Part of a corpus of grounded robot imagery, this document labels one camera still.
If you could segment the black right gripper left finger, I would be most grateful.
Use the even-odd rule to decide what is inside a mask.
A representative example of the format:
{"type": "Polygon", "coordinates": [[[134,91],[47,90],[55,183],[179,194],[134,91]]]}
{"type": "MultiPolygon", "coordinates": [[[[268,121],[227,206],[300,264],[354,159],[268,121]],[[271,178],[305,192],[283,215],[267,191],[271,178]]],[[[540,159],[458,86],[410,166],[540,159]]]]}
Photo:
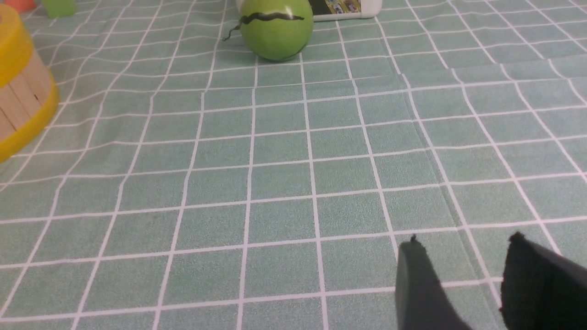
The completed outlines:
{"type": "Polygon", "coordinates": [[[395,284],[399,330],[469,330],[449,301],[425,246],[413,235],[399,245],[395,284]]]}

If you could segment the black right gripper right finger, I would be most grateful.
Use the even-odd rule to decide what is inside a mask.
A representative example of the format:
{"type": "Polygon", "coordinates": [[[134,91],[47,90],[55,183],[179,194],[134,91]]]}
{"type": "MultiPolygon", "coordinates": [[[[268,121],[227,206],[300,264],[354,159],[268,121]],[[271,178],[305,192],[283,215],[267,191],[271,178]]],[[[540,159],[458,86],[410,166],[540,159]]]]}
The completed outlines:
{"type": "Polygon", "coordinates": [[[509,330],[584,330],[587,270],[516,232],[501,283],[501,315],[509,330]]]}

